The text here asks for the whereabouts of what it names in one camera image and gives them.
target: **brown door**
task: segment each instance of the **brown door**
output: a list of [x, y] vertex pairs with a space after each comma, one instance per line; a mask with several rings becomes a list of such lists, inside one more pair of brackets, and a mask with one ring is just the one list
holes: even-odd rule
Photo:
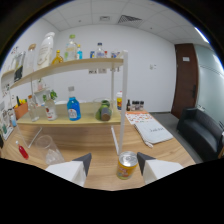
[[177, 78], [171, 114], [178, 119], [185, 107], [195, 107], [198, 92], [198, 62], [193, 44], [176, 44]]

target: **floor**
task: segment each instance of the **floor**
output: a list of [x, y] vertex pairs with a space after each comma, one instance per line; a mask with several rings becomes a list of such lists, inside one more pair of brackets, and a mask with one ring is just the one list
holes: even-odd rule
[[179, 121], [178, 118], [173, 116], [171, 113], [153, 113], [149, 112], [155, 119], [157, 119], [178, 141], [179, 143], [186, 149], [186, 151], [190, 154], [195, 163], [202, 163], [202, 159], [195, 152], [195, 150], [191, 147], [191, 145], [177, 132], [176, 127]]

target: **white wall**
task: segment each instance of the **white wall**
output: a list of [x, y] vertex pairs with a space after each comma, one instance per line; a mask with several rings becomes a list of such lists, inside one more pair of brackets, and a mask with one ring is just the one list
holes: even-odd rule
[[[18, 52], [22, 52], [22, 51], [28, 51], [28, 47], [33, 44], [36, 43], [36, 49], [35, 49], [35, 61], [37, 61], [37, 56], [39, 53], [39, 49], [40, 49], [40, 45], [42, 43], [42, 41], [44, 40], [44, 36], [48, 33], [48, 32], [54, 32], [55, 33], [55, 38], [54, 38], [54, 42], [57, 41], [58, 38], [58, 33], [59, 31], [52, 26], [50, 23], [46, 22], [44, 19], [39, 19], [37, 20], [32, 26], [30, 26], [24, 33], [22, 36], [20, 36], [20, 38], [18, 38], [18, 40], [16, 41], [16, 43], [13, 45], [12, 49], [16, 46], [18, 46]], [[6, 68], [8, 68], [9, 65], [11, 65], [12, 62], [12, 58], [14, 55], [11, 55], [11, 51], [12, 49], [10, 49], [8, 56], [6, 57], [4, 63], [6, 64]], [[18, 95], [20, 99], [27, 99], [27, 96], [31, 94], [31, 85], [30, 84], [24, 84], [22, 86], [16, 87], [14, 89], [11, 90], [12, 94], [15, 94], [16, 96]], [[8, 101], [9, 101], [9, 97], [6, 96], [4, 98], [2, 98], [2, 91], [0, 91], [0, 102], [2, 102], [2, 100], [5, 101], [5, 106], [6, 109], [8, 107]]]
[[[131, 101], [144, 100], [145, 109], [150, 112], [171, 111], [176, 83], [176, 56], [172, 43], [146, 31], [119, 25], [82, 26], [58, 32], [40, 19], [15, 46], [19, 46], [19, 51], [27, 51], [31, 43], [36, 43], [37, 60], [39, 46], [44, 35], [50, 31], [56, 33], [53, 57], [57, 49], [64, 55], [70, 34], [75, 34], [76, 43], [81, 44], [83, 58], [89, 58], [90, 51], [96, 50], [98, 42], [103, 43], [109, 57], [112, 50], [128, 50], [127, 98]], [[156, 69], [150, 70], [150, 64], [155, 64]], [[68, 100], [68, 86], [74, 85], [77, 99], [92, 101], [98, 97], [110, 97], [111, 72], [108, 70], [107, 73], [89, 75], [88, 70], [74, 71], [47, 77], [45, 81], [49, 81], [51, 89], [58, 94], [57, 100]], [[122, 74], [122, 68], [119, 73], [115, 72], [115, 94], [122, 89]], [[27, 98], [31, 93], [29, 84], [13, 91], [20, 98]]]

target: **red object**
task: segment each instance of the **red object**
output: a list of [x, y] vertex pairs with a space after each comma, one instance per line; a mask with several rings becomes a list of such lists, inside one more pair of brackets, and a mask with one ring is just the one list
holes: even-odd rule
[[26, 150], [21, 145], [18, 144], [18, 146], [19, 146], [19, 151], [22, 154], [23, 158], [28, 159], [29, 155], [27, 154]]

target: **cup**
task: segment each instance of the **cup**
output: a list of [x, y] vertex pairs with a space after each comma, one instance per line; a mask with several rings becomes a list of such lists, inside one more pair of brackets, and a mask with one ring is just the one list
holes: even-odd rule
[[43, 135], [39, 137], [36, 141], [36, 148], [41, 153], [42, 158], [47, 165], [65, 162], [61, 152], [49, 135]]

